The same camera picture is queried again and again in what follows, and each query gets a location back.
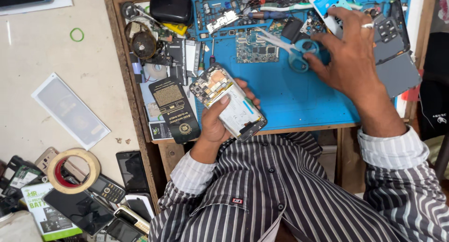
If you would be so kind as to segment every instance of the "shirt label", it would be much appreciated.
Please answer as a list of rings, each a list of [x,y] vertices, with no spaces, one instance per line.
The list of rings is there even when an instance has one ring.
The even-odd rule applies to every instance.
[[[233,203],[238,203],[238,204],[243,204],[243,199],[233,198],[232,202]]]

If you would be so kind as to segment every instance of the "green rubber band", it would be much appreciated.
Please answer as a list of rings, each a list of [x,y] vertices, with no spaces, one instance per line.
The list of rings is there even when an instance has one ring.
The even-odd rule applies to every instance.
[[[76,40],[76,39],[74,39],[74,38],[72,37],[72,33],[73,33],[75,30],[79,30],[79,31],[81,32],[82,37],[81,37],[80,40]],[[75,42],[80,42],[80,41],[82,41],[82,40],[84,39],[84,33],[83,33],[83,31],[82,31],[80,28],[73,28],[73,30],[70,32],[70,38],[71,38],[73,41],[75,41]]]

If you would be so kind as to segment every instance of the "blue scissors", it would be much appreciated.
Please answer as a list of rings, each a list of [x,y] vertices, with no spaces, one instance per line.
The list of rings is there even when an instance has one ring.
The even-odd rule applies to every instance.
[[[318,43],[311,39],[301,39],[297,41],[295,44],[288,44],[283,42],[280,38],[274,36],[271,33],[268,33],[267,31],[258,28],[259,31],[261,31],[266,36],[262,36],[260,34],[257,34],[259,38],[262,38],[280,48],[285,49],[288,52],[288,63],[295,72],[298,73],[305,73],[309,69],[308,62],[303,58],[303,55],[306,52],[311,52],[315,54],[319,59],[321,59],[320,56],[320,46]]]

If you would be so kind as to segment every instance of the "shirt cuff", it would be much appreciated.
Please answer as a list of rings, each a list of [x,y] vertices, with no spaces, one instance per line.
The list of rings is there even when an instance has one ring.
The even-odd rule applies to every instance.
[[[407,125],[407,129],[404,135],[389,138],[372,137],[359,129],[363,160],[386,169],[407,169],[422,164],[429,156],[429,147],[411,126]]]
[[[197,162],[188,151],[171,172],[173,184],[181,191],[199,195],[209,186],[213,176],[212,171],[217,163],[204,164]]]

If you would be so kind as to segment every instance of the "silver ring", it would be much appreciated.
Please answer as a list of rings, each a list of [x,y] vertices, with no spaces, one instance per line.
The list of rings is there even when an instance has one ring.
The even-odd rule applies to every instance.
[[[374,28],[374,23],[364,24],[361,27],[362,28],[373,29]]]

